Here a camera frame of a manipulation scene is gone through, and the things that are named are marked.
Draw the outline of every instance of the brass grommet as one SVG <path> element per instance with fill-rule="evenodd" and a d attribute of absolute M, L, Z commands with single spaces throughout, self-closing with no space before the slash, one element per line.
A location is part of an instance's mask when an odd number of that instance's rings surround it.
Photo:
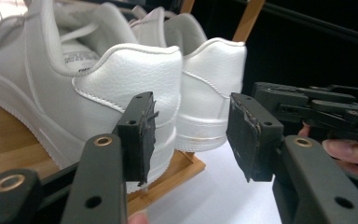
<path fill-rule="evenodd" d="M 356 111 L 354 111 L 354 110 L 348 111 L 348 114 L 352 114 L 352 115 L 354 115 L 354 116 L 357 116 L 357 115 L 358 115 L 358 113 L 357 113 Z"/>
<path fill-rule="evenodd" d="M 111 137 L 100 137 L 95 139 L 94 141 L 94 145 L 97 147 L 104 147 L 107 146 L 109 144 L 111 144 L 113 142 L 113 139 Z"/>
<path fill-rule="evenodd" d="M 25 175 L 10 175 L 0 180 L 0 192 L 15 189 L 25 181 Z"/>
<path fill-rule="evenodd" d="M 301 147 L 312 147 L 313 146 L 312 142 L 305 138 L 295 138 L 295 143 Z"/>

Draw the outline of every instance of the human hand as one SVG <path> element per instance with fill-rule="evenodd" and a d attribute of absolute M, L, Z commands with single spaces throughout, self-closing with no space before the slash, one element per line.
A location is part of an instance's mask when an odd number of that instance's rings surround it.
<path fill-rule="evenodd" d="M 310 126 L 304 124 L 298 135 L 308 136 Z M 358 142 L 353 140 L 327 139 L 322 141 L 326 152 L 336 158 L 337 164 L 344 170 L 358 175 Z"/>
<path fill-rule="evenodd" d="M 140 211 L 132 214 L 129 217 L 129 224 L 149 224 L 149 220 L 147 218 L 147 214 L 145 211 Z"/>

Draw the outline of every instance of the white sneaker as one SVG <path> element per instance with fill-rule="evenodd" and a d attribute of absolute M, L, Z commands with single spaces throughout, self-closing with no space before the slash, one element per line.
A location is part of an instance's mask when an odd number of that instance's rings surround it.
<path fill-rule="evenodd" d="M 34 0 L 24 16 L 0 21 L 0 106 L 64 168 L 79 160 L 89 138 L 112 132 L 135 94 L 152 91 L 159 116 L 148 180 L 155 181 L 174 149 L 179 49 L 138 45 L 112 4 L 76 15 L 56 9 Z M 128 192 L 136 185 L 128 183 Z"/>
<path fill-rule="evenodd" d="M 203 151 L 222 146 L 227 141 L 229 95 L 242 87 L 244 43 L 207 40 L 190 14 L 170 15 L 167 21 L 162 7 L 149 14 L 136 7 L 133 14 L 140 20 L 131 21 L 131 29 L 141 44 L 179 46 L 184 55 L 175 147 Z"/>

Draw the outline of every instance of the wooden board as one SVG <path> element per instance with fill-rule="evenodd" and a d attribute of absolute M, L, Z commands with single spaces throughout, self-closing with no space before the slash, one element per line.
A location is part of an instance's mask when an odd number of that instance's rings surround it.
<path fill-rule="evenodd" d="M 201 172 L 204 167 L 205 164 L 192 153 L 175 150 L 168 170 L 150 185 L 148 191 L 136 191 L 128 196 L 129 215 L 145 209 L 170 190 Z M 41 179 L 59 171 L 58 166 L 32 133 L 0 107 L 0 173 L 15 168 L 34 169 Z"/>

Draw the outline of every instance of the wooden frame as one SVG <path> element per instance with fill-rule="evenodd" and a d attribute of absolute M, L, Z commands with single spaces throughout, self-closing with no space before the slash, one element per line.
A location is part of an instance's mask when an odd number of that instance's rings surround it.
<path fill-rule="evenodd" d="M 190 13 L 191 9 L 194 6 L 194 2 L 195 0 L 184 0 L 180 12 Z M 250 0 L 248 2 L 245 11 L 242 14 L 240 23 L 237 27 L 237 31 L 235 32 L 235 35 L 232 39 L 233 41 L 246 42 L 249 37 L 249 34 L 251 33 L 255 25 L 255 21 L 257 20 L 258 14 L 260 13 L 261 8 L 263 8 L 265 2 L 266 0 Z"/>

